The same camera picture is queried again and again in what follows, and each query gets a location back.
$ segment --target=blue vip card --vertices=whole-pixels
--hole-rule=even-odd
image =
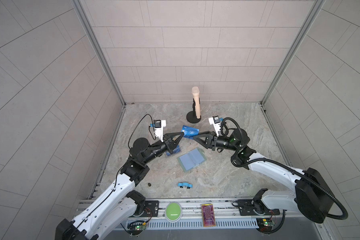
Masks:
[[[185,125],[183,125],[181,131],[184,133],[184,137],[189,139],[193,139],[193,136],[199,134],[199,130],[197,128],[188,127]]]

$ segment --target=gray floor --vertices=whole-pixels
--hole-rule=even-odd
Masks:
[[[123,231],[112,231],[104,240],[127,240],[129,235]],[[283,226],[276,233],[262,235],[255,229],[200,229],[200,230],[146,230],[139,234],[143,240],[318,240],[321,239],[314,223],[305,217],[285,219]]]
[[[180,132],[183,125],[196,127],[200,131],[213,131],[213,126],[208,122],[209,117],[218,115],[223,118],[234,118],[251,138],[249,147],[275,161],[285,163],[258,103],[203,103],[202,120],[196,124],[191,124],[185,119],[191,109],[192,104],[127,105],[101,181],[101,190],[105,190],[110,185],[115,179],[116,172],[125,163],[129,156],[128,139],[136,124],[146,113],[151,114],[154,119],[167,121],[164,133]],[[146,137],[149,142],[154,142],[148,132],[149,123],[150,118],[147,116],[136,129],[130,146],[138,137]],[[287,189],[260,173],[232,166],[230,156],[233,151],[224,150],[218,153],[211,149],[207,150],[194,140],[186,138],[182,139],[179,145],[181,153],[169,158],[161,156],[149,163],[150,171],[135,190],[146,198],[179,198],[253,196],[261,188]],[[205,150],[207,161],[189,172],[183,172],[177,157],[196,147]],[[191,183],[193,188],[181,189],[177,187],[179,182]]]

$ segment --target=tiled wall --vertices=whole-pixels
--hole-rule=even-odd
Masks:
[[[313,1],[81,0],[126,102],[260,101]]]
[[[360,0],[327,0],[265,108],[293,165],[348,210],[338,239],[360,240]]]
[[[120,109],[70,1],[0,1],[0,239],[54,239]]]

